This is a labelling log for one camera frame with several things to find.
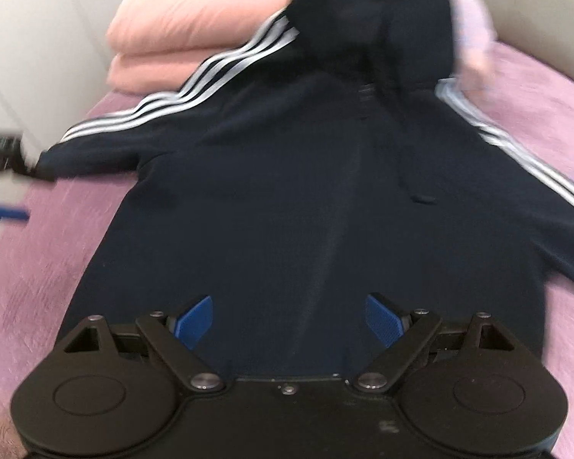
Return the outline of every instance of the white wall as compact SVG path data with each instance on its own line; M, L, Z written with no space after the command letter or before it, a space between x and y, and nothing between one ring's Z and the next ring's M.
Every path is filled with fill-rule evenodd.
M121 0L0 0L0 131L37 156L107 92Z

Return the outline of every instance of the hoodie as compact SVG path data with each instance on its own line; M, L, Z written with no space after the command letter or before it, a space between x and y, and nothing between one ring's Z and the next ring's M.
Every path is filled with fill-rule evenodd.
M574 280L574 183L459 94L448 0L292 0L179 91L82 122L60 177L136 171L81 279L82 317L212 298L223 374L363 369L365 309L490 311L537 354L544 283Z

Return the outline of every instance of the stack of folded bedding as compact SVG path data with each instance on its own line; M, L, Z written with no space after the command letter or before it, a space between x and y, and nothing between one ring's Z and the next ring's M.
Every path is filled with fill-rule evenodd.
M455 72L470 99L483 101L493 80L495 32L482 0L450 0ZM249 41L290 0L124 0L108 32L117 52L108 84L148 94L178 90L209 57Z

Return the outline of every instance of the pink blanket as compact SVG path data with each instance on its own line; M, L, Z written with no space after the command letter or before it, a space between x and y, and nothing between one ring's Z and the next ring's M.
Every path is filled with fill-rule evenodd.
M497 81L485 112L574 179L574 83L506 45L493 53ZM138 100L112 93L90 115ZM37 184L25 199L28 225L1 225L0 415L17 384L50 350L70 297L133 182L120 176ZM555 452L574 459L574 285L554 280L548 311L546 364L571 405Z

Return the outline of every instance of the hood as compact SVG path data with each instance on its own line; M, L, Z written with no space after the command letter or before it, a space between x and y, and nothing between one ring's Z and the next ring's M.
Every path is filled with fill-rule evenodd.
M448 0L292 0L288 19L326 69L384 87L433 87L453 70Z

